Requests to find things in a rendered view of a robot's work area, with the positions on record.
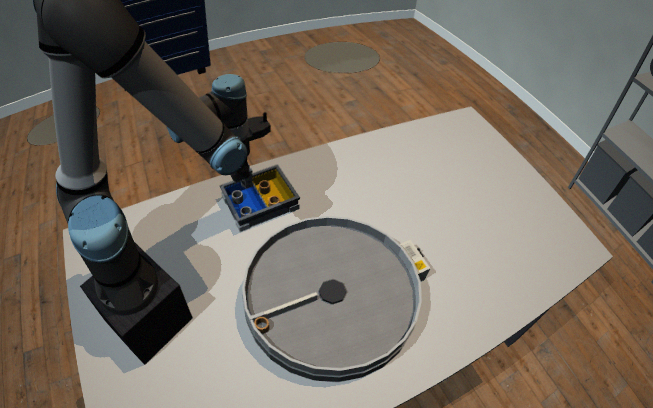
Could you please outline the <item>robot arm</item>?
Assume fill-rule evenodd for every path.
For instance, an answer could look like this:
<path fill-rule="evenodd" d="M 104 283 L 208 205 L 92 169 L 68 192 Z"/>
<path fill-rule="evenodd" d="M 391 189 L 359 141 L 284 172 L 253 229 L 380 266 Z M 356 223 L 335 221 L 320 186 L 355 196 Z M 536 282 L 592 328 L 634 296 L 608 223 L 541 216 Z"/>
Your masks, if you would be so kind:
<path fill-rule="evenodd" d="M 33 6 L 39 49 L 49 57 L 61 164 L 57 199 L 99 300 L 112 313 L 131 315 L 152 302 L 158 278 L 138 252 L 99 159 L 95 73 L 112 77 L 167 126 L 174 142 L 187 143 L 221 175 L 235 173 L 247 158 L 229 130 L 247 121 L 245 82 L 222 75 L 198 97 L 145 42 L 121 0 L 33 0 Z"/>

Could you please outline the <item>grey round turntable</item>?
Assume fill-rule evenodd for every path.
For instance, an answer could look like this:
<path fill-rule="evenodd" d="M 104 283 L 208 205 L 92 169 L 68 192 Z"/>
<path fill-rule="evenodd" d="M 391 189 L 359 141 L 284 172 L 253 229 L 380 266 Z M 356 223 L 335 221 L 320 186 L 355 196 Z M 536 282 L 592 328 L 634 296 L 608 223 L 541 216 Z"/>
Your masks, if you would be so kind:
<path fill-rule="evenodd" d="M 255 342 L 290 373 L 315 381 L 347 381 L 383 368 L 417 322 L 421 281 L 430 270 L 419 252 L 411 240 L 399 244 L 347 217 L 284 226 L 245 270 L 243 304 Z M 268 319 L 267 333 L 256 328 L 258 317 Z"/>

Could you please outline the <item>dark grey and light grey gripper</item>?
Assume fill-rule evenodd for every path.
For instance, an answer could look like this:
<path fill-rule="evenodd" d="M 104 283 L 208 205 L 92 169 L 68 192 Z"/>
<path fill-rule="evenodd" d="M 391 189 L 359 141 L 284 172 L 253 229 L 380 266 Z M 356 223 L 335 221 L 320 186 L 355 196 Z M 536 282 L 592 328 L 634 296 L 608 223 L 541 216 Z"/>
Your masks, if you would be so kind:
<path fill-rule="evenodd" d="M 267 113 L 264 112 L 263 116 L 247 118 L 247 121 L 242 126 L 229 130 L 231 130 L 231 132 L 236 137 L 239 137 L 243 142 L 243 144 L 246 146 L 247 157 L 248 157 L 250 153 L 249 141 L 264 137 L 269 132 L 271 132 L 270 127 L 271 125 L 267 121 Z M 247 163 L 247 158 L 246 158 L 246 161 L 243 164 L 243 166 L 241 166 L 241 168 L 239 168 L 237 172 L 231 174 L 231 177 L 235 182 L 244 179 L 246 189 L 253 187 L 253 176 L 252 176 L 253 171 L 249 167 L 250 166 Z"/>

